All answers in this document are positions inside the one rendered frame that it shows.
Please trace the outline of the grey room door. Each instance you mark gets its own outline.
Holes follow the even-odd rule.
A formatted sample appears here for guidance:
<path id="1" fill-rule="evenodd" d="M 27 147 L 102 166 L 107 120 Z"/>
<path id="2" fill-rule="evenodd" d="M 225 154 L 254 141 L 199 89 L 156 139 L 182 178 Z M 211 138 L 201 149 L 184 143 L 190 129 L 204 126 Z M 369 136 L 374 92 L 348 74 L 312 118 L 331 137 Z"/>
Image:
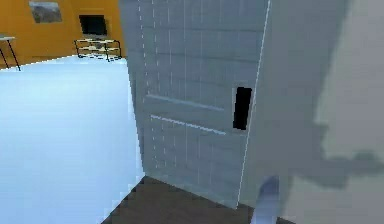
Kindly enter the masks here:
<path id="1" fill-rule="evenodd" d="M 144 173 L 237 207 L 271 0 L 118 0 Z M 247 127 L 236 89 L 251 88 Z"/>

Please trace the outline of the grey framed wall picture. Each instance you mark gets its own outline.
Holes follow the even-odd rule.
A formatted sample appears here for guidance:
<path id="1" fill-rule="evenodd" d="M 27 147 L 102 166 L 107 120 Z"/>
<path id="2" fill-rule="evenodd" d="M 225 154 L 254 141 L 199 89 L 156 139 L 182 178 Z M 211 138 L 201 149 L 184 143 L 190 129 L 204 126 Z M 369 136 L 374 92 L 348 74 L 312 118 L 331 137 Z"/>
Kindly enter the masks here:
<path id="1" fill-rule="evenodd" d="M 29 7 L 36 23 L 58 23 L 62 15 L 57 2 L 30 1 Z"/>

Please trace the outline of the black television set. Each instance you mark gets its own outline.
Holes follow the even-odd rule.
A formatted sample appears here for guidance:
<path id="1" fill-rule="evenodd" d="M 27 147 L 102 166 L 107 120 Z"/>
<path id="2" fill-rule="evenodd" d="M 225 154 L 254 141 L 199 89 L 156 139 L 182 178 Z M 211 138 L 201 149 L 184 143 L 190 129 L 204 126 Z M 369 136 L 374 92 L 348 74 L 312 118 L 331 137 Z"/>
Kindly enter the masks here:
<path id="1" fill-rule="evenodd" d="M 85 35 L 107 35 L 107 27 L 103 15 L 80 15 L 82 33 Z"/>

